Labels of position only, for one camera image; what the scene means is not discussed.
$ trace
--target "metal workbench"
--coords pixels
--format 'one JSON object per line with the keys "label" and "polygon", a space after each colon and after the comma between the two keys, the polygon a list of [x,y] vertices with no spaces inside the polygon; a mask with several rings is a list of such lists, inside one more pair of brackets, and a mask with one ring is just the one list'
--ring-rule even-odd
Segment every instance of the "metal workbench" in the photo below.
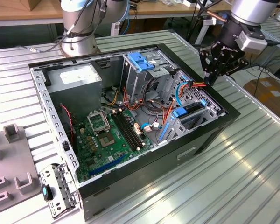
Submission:
{"label": "metal workbench", "polygon": [[[103,52],[165,43],[203,74],[197,53],[175,33],[102,37],[97,42]],[[38,172],[59,158],[27,64],[62,57],[59,50],[41,54],[0,50],[0,129],[8,123],[25,127]],[[245,75],[244,70],[236,77]],[[202,154],[88,223],[280,223],[280,119],[229,78],[219,78],[214,88],[239,110],[240,117]],[[79,208],[54,221],[42,195],[0,213],[0,223],[82,221]]]}
{"label": "metal workbench", "polygon": [[280,22],[272,17],[268,18],[265,23],[261,25],[261,30],[266,38],[273,41],[280,41]]}

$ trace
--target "chip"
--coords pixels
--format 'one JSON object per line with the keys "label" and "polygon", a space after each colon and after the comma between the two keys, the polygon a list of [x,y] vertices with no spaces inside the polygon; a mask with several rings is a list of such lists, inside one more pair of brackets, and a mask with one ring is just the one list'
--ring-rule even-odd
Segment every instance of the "chip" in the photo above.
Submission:
{"label": "chip", "polygon": [[88,166],[91,166],[91,165],[95,164],[95,161],[94,161],[93,159],[87,160],[87,161],[86,161],[86,164],[87,164]]}
{"label": "chip", "polygon": [[110,132],[105,132],[98,136],[98,140],[101,143],[102,147],[107,147],[115,143],[114,137]]}

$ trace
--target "ram slot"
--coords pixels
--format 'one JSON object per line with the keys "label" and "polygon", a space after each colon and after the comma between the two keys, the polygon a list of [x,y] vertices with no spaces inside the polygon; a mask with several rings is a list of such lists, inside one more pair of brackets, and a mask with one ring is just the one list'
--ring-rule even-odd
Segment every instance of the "ram slot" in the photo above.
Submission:
{"label": "ram slot", "polygon": [[123,135],[123,137],[126,139],[127,143],[131,147],[132,151],[136,151],[137,148],[143,147],[141,141],[139,138],[136,136],[135,132],[133,129],[129,126],[128,122],[126,121],[125,117],[119,113],[119,114],[114,114],[112,116],[117,128]]}

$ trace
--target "yellow wire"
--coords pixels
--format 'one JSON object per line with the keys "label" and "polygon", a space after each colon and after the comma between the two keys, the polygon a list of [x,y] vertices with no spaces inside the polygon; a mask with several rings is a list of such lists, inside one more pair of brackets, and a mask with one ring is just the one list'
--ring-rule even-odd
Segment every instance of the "yellow wire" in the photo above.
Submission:
{"label": "yellow wire", "polygon": [[116,99],[117,99],[117,94],[118,94],[118,91],[116,91],[116,93],[115,93],[114,100],[113,100],[111,103],[109,103],[109,104],[108,104],[109,106],[112,106],[112,105],[114,105],[114,104],[115,104]]}

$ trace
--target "wooden table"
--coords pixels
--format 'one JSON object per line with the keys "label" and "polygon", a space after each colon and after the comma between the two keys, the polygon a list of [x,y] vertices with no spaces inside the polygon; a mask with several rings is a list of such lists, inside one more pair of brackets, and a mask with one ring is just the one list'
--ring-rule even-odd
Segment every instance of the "wooden table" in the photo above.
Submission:
{"label": "wooden table", "polygon": [[[213,11],[230,9],[230,5],[221,2],[212,8]],[[162,2],[141,2],[137,7],[137,18],[166,18],[190,16],[194,7],[183,4],[167,6]],[[129,18],[135,17],[130,10]],[[33,25],[63,23],[62,9],[59,0],[42,0],[31,12],[0,6],[0,26]]]}

